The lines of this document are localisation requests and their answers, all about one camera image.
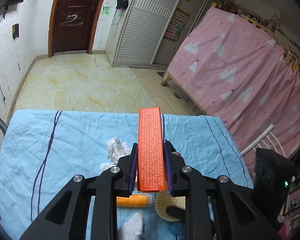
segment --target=thread spool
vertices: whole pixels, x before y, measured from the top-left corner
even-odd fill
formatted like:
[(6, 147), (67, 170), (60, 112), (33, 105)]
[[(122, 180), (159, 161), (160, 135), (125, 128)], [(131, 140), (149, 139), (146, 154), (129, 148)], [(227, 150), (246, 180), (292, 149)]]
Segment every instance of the thread spool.
[(117, 206), (120, 207), (149, 207), (153, 205), (152, 195), (135, 194), (130, 197), (117, 197)]

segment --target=floor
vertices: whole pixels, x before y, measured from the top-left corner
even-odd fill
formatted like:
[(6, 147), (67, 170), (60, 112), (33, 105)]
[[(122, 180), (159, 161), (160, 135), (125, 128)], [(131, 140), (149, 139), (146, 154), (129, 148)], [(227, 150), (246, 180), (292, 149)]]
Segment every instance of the floor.
[(61, 55), (37, 61), (16, 103), (19, 109), (138, 113), (159, 106), (163, 114), (192, 115), (158, 70), (112, 68), (103, 54)]

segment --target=silver bolt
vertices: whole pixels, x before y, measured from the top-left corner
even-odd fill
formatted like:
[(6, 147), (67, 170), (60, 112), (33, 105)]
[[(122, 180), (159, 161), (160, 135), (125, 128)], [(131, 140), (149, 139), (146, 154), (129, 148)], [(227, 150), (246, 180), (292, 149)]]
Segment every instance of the silver bolt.
[(229, 181), (229, 178), (227, 176), (222, 175), (219, 177), (219, 180), (222, 183), (227, 183)]
[(189, 173), (192, 169), (189, 166), (183, 166), (181, 169), (184, 173)]
[(114, 166), (114, 167), (112, 167), (112, 168), (110, 169), (110, 171), (111, 171), (112, 173), (118, 173), (118, 172), (120, 171), (120, 168), (119, 168), (118, 166)]
[(80, 182), (83, 179), (83, 177), (81, 175), (75, 175), (73, 177), (73, 181), (74, 182)]

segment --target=door frame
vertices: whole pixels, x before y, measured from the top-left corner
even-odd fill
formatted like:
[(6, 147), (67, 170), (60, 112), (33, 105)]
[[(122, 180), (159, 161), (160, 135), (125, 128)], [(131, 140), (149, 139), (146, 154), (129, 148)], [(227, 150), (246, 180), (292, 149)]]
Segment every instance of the door frame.
[[(88, 44), (88, 54), (92, 54), (92, 46), (94, 42), (94, 36), (96, 34), (97, 29), (97, 23), (101, 11), (101, 7), (104, 0), (99, 0), (91, 27), (90, 32), (90, 38), (89, 38), (89, 44)], [(51, 14), (50, 14), (50, 22), (49, 22), (49, 32), (48, 32), (48, 57), (53, 56), (53, 29), (54, 29), (54, 20), (55, 20), (55, 14), (57, 9), (58, 0), (53, 0), (52, 7), (51, 7)]]

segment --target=white chair backrest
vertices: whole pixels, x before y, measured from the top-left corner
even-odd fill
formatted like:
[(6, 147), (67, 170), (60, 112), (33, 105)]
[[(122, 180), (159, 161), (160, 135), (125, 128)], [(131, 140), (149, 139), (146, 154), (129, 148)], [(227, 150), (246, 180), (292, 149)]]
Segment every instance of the white chair backrest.
[(272, 150), (279, 153), (277, 147), (275, 146), (275, 144), (273, 143), (273, 141), (271, 140), (271, 138), (269, 136), (269, 135), (271, 135), (273, 137), (273, 139), (275, 140), (275, 142), (277, 143), (277, 145), (279, 145), (283, 156), (286, 157), (286, 154), (282, 148), (281, 143), (276, 138), (276, 136), (274, 136), (274, 134), (272, 133), (273, 129), (274, 129), (274, 125), (271, 124), (257, 139), (255, 139), (247, 148), (245, 148), (242, 152), (240, 152), (241, 156), (242, 157), (245, 156), (252, 149), (256, 152), (256, 148), (255, 148), (256, 146), (258, 146), (258, 148), (267, 148), (267, 149), (272, 148)]

